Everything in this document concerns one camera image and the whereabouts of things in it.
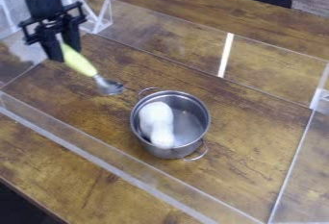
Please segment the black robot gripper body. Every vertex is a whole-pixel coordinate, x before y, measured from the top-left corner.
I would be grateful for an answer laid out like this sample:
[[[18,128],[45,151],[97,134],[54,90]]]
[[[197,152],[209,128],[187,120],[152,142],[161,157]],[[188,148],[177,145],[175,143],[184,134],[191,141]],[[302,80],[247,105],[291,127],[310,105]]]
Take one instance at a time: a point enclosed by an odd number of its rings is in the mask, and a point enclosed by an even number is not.
[[[82,3],[80,1],[64,5],[61,0],[23,0],[30,17],[18,23],[27,45],[39,42],[45,32],[60,34],[66,22],[78,27],[85,22]]]

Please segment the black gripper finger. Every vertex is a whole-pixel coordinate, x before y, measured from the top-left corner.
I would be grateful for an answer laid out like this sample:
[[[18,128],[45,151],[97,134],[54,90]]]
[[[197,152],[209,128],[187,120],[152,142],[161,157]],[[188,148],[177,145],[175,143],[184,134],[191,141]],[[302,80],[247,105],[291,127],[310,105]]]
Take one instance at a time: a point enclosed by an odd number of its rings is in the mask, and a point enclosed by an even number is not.
[[[42,49],[47,55],[47,58],[52,61],[64,62],[60,44],[58,44],[58,41],[56,39],[53,32],[45,32],[41,35],[39,43],[41,43]]]
[[[69,21],[64,25],[64,30],[61,32],[61,37],[64,43],[73,48],[77,52],[81,51],[81,39],[80,39],[80,30],[78,25]]]

